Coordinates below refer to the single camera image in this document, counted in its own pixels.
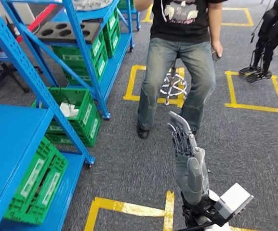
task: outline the black robotic leg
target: black robotic leg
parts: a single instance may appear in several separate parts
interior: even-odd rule
[[[273,40],[268,42],[265,47],[265,52],[263,57],[263,68],[260,73],[254,73],[247,76],[247,81],[252,83],[261,79],[271,78],[272,74],[268,71],[270,62],[273,60],[273,50],[278,46],[278,35],[274,36]]]
[[[255,50],[252,52],[252,56],[249,67],[245,67],[239,71],[239,75],[249,75],[252,73],[259,72],[259,61],[261,59],[265,44],[268,41],[267,34],[278,20],[278,12],[273,8],[267,11],[263,16],[263,23],[259,31],[259,39],[258,40]]]

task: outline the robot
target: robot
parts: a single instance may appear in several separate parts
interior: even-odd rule
[[[181,189],[187,229],[179,231],[230,231],[228,221],[239,214],[254,196],[236,183],[219,197],[209,189],[205,152],[196,145],[189,124],[169,112],[175,149],[175,181]]]
[[[273,59],[273,50],[278,46],[278,0],[273,6],[266,11],[262,17],[263,23],[258,33],[255,50],[252,52],[249,67],[239,71],[240,75],[246,76],[248,82],[253,83],[261,79],[270,79],[272,73],[269,66]],[[258,66],[260,60],[263,66]]]

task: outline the human hand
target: human hand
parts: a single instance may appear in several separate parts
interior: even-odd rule
[[[221,42],[219,40],[218,41],[212,41],[212,47],[217,52],[218,57],[222,56],[222,52],[224,51],[224,48],[221,46]]]

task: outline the green plastic crate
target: green plastic crate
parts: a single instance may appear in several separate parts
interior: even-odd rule
[[[119,0],[117,7],[120,10],[126,9],[127,8],[126,0]],[[131,9],[134,8],[134,0],[130,0],[130,8]]]
[[[116,24],[119,24],[117,8],[115,8],[106,24],[103,27],[103,37],[105,40],[109,40],[114,33]]]
[[[98,115],[98,111],[97,111],[95,103],[91,98],[91,93],[86,89],[49,88],[48,90],[58,105],[63,102],[69,103],[75,105],[75,108],[78,109],[77,116],[68,117],[67,119],[78,135],[81,135],[81,137],[88,137],[95,114]],[[32,107],[35,106],[36,101],[32,105]],[[65,134],[65,132],[55,120],[51,121],[47,133]]]
[[[30,223],[26,211],[57,151],[51,142],[44,137],[3,217]]]
[[[93,42],[90,50],[91,59],[93,64],[95,64],[99,55],[101,53],[101,47],[104,44],[104,38],[102,31]],[[52,46],[52,50],[59,58],[64,61],[69,67],[73,65],[85,67],[81,51],[78,47],[57,47]]]
[[[69,67],[72,69],[75,73],[83,79],[87,84],[92,86],[90,77],[86,69],[86,66],[81,54],[80,49],[76,47],[56,47],[52,46],[52,50],[59,58],[62,59],[63,62],[67,64]],[[102,31],[100,31],[97,39],[93,43],[91,49],[90,50],[91,59],[93,63],[94,70],[97,72],[99,69],[99,58],[100,56],[107,56],[106,50],[106,43]],[[69,74],[67,71],[63,69],[65,76],[69,80],[70,84],[78,85],[79,84],[72,75]],[[101,79],[102,75],[98,76],[98,81]]]
[[[119,23],[119,21],[117,21],[111,37],[109,39],[105,39],[106,51],[109,58],[113,57],[120,38],[121,31],[119,29]]]
[[[106,69],[108,61],[108,54],[106,53],[106,44],[102,44],[101,46],[101,51],[94,67],[94,70],[95,71],[98,82],[100,82],[103,76],[104,70]],[[88,70],[85,66],[74,65],[71,68],[89,86],[92,85],[91,78],[88,73]],[[76,79],[73,78],[72,75],[69,74],[66,70],[63,70],[63,72],[70,84],[80,85]]]
[[[67,166],[68,161],[60,151],[54,153],[46,175],[26,211],[32,219],[29,223],[41,225],[44,221]]]
[[[92,120],[91,126],[88,131],[88,135],[88,136],[78,135],[78,136],[85,147],[94,147],[95,145],[97,134],[99,131],[100,123],[101,119],[99,116],[98,112],[96,111],[94,113],[94,119]],[[52,143],[72,145],[72,142],[66,134],[46,133],[45,136]]]

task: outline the person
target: person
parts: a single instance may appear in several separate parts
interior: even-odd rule
[[[137,109],[140,138],[147,138],[153,127],[160,89],[177,55],[192,77],[191,89],[180,115],[196,136],[205,102],[215,88],[211,45],[219,57],[223,52],[220,33],[224,1],[153,0],[146,70]],[[144,11],[152,2],[134,0],[137,11]]]

